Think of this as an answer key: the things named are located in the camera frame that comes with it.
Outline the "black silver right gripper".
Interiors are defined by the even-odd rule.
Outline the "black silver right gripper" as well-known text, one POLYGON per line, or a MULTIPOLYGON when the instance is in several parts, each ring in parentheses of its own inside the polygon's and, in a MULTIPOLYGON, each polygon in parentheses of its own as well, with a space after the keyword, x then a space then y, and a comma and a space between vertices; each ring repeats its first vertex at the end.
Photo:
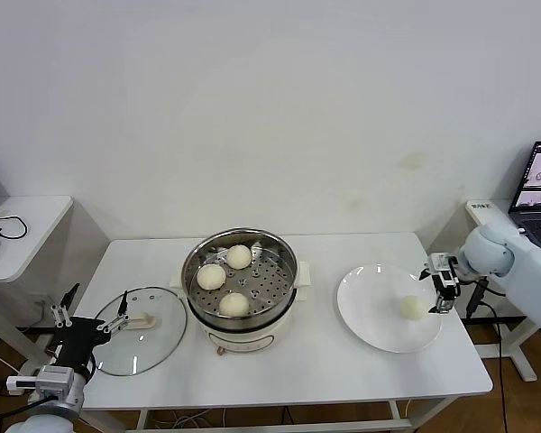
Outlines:
POLYGON ((436 304, 429 314, 447 314, 454 307, 454 298, 461 294, 461 286, 456 274, 458 260, 450 253, 431 253, 426 268, 419 274, 420 281, 431 276, 437 297, 436 304))

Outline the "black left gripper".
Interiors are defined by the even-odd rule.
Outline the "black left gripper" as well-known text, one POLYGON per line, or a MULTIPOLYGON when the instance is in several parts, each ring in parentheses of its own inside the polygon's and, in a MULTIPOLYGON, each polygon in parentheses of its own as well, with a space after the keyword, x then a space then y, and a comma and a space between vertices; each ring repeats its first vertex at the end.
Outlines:
POLYGON ((59 304, 50 307, 57 330, 56 337, 61 348, 56 359, 57 366, 87 366, 93 349, 108 342, 108 334, 126 324, 129 320, 128 291, 121 297, 116 317, 104 322, 95 318, 72 317, 69 308, 75 298, 80 283, 77 282, 64 294, 59 304))

